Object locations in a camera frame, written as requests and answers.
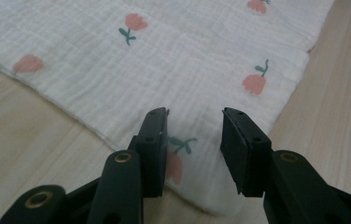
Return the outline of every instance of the wood grain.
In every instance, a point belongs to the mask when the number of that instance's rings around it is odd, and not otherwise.
[[[351,193],[351,0],[335,1],[270,137],[274,149],[301,153],[329,184]],[[0,74],[0,216],[35,186],[70,191],[94,179],[110,153],[76,120]],[[267,223],[262,199],[247,199],[234,217],[216,217],[169,189],[145,200],[145,215],[146,223]]]

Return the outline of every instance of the white muslin cloth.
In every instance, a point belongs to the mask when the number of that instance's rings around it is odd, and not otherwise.
[[[165,106],[166,185],[215,214],[243,203],[222,112],[269,132],[333,0],[0,0],[0,70],[124,149]]]

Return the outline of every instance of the green leaf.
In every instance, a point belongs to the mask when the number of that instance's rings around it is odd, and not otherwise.
[[[259,71],[259,72],[265,72],[265,69],[263,69],[261,66],[257,65],[255,66],[255,70]]]
[[[125,30],[123,30],[122,28],[119,28],[119,32],[120,32],[122,35],[128,37],[128,33],[127,33]]]

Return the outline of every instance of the tulip print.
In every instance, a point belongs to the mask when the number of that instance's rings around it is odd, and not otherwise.
[[[181,183],[182,179],[182,160],[177,155],[177,153],[185,149],[187,154],[189,155],[192,153],[190,148],[190,142],[197,141],[196,138],[188,139],[187,141],[183,142],[177,138],[170,137],[169,143],[175,146],[178,146],[174,152],[167,153],[167,163],[166,163],[166,179],[173,179],[176,185]]]
[[[265,14],[266,13],[266,4],[270,4],[270,0],[250,0],[247,3],[247,7],[260,12],[260,14]]]
[[[15,73],[33,73],[44,67],[44,63],[41,59],[33,54],[27,54],[23,56],[15,65],[13,65],[13,71]]]
[[[119,28],[119,32],[125,36],[126,44],[130,46],[130,40],[135,40],[136,37],[131,34],[131,31],[138,31],[147,27],[147,22],[143,20],[137,13],[130,13],[126,16],[125,24],[127,31]]]
[[[268,62],[269,60],[266,60],[265,68],[262,68],[259,65],[255,66],[255,70],[262,72],[261,75],[260,74],[249,75],[248,77],[245,78],[245,80],[243,80],[243,86],[245,86],[246,91],[260,95],[260,93],[263,90],[263,87],[266,84],[265,74],[269,69]]]

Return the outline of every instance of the brass rivet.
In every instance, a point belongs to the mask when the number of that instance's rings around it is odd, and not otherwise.
[[[38,208],[50,202],[52,197],[53,197],[53,193],[51,191],[48,191],[48,190],[40,191],[32,195],[30,198],[28,198],[24,205],[27,208],[31,208],[31,209]]]
[[[132,159],[132,155],[130,155],[129,153],[123,152],[118,154],[115,157],[115,162],[126,162]]]
[[[280,154],[280,158],[283,161],[287,161],[287,162],[297,162],[298,161],[298,157],[295,156],[292,153],[288,153],[288,152],[283,152]]]

